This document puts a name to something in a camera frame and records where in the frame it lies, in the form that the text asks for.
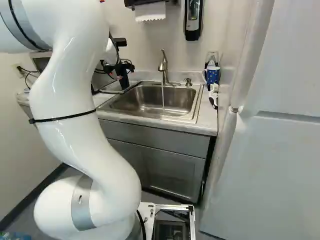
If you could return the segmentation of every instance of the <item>sink basin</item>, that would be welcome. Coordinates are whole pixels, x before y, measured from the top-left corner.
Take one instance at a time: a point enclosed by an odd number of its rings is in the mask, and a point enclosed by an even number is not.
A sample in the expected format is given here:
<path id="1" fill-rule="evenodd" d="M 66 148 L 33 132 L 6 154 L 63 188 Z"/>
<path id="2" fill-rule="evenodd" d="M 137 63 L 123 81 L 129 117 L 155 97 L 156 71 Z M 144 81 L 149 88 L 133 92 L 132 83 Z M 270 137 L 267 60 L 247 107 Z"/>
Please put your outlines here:
<path id="1" fill-rule="evenodd" d="M 97 110 L 146 118 L 192 120 L 200 89 L 202 85 L 164 86 L 162 92 L 161 85 L 142 82 L 125 94 L 111 98 Z"/>

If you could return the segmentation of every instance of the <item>running water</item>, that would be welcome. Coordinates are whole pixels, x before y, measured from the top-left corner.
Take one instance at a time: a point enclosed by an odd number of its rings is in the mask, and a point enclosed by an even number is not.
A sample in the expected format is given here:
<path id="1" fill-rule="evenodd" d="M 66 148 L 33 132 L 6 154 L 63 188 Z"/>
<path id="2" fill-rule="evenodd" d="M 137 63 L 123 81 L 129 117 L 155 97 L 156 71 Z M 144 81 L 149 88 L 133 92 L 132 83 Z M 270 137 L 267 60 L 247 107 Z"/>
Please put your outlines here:
<path id="1" fill-rule="evenodd" d="M 161 81 L 161 90 L 162 90 L 162 111 L 163 111 L 163 115 L 165 115 L 164 81 Z"/>

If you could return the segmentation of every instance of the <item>white wall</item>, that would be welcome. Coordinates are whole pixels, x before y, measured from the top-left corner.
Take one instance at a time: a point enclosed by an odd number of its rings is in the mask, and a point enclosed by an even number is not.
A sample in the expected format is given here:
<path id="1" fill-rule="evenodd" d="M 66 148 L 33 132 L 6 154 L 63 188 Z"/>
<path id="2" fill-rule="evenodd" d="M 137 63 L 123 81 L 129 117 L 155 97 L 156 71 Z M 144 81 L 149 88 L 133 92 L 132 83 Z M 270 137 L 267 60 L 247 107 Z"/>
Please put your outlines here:
<path id="1" fill-rule="evenodd" d="M 25 82 L 15 63 L 32 68 L 27 54 L 0 54 L 0 220 L 60 164 L 16 102 Z"/>
<path id="2" fill-rule="evenodd" d="M 104 3 L 105 18 L 112 35 L 125 37 L 128 46 L 120 49 L 140 70 L 158 70 L 160 49 L 167 54 L 170 71 L 199 71 L 204 67 L 208 51 L 220 50 L 223 44 L 230 0 L 205 0 L 204 29 L 199 41 L 185 40 L 184 0 L 179 7 L 167 7 L 166 19 L 137 23 L 135 14 L 123 0 Z"/>

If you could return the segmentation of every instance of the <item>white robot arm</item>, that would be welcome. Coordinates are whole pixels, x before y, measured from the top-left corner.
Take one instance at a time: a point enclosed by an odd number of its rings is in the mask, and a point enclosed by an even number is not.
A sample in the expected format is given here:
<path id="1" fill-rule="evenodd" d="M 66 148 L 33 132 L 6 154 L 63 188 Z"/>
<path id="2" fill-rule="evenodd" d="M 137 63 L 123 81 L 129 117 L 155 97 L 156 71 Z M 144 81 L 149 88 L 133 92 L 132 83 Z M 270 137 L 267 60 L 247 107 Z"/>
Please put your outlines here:
<path id="1" fill-rule="evenodd" d="M 91 95 L 97 63 L 115 55 L 102 2 L 0 0 L 0 52 L 52 49 L 30 91 L 33 123 L 58 159 L 85 174 L 54 182 L 35 205 L 38 227 L 60 240 L 136 239 L 140 180 L 106 140 Z"/>

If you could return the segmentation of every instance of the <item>gray floor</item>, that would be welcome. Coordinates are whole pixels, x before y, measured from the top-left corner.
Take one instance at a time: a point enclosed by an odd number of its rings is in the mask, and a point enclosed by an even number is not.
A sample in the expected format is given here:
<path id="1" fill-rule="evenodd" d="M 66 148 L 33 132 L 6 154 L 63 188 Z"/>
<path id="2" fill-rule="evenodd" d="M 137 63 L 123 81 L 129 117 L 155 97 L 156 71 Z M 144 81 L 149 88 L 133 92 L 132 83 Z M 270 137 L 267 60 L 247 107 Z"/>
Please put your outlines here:
<path id="1" fill-rule="evenodd" d="M 67 169 L 63 174 L 61 174 L 58 179 L 62 179 L 65 177 L 70 177 L 74 175 L 78 175 L 79 172 L 73 168 Z M 143 202 L 149 202 L 149 203 L 155 203 L 155 204 L 180 204 L 178 202 L 153 195 L 148 192 L 142 192 L 142 201 Z M 34 209 L 35 203 L 33 202 L 28 206 L 27 209 L 25 209 L 20 216 L 12 223 L 12 225 L 7 229 L 8 232 L 19 232 L 24 233 L 27 235 L 32 236 L 32 240 L 53 240 L 53 238 L 48 237 L 44 235 L 38 228 L 34 221 L 33 217 L 33 209 Z M 195 209 L 195 216 L 196 216 L 196 240 L 214 240 L 215 238 L 212 238 L 210 236 L 204 235 L 200 232 L 198 232 L 198 225 L 197 225 L 197 217 L 199 216 L 199 210 Z"/>

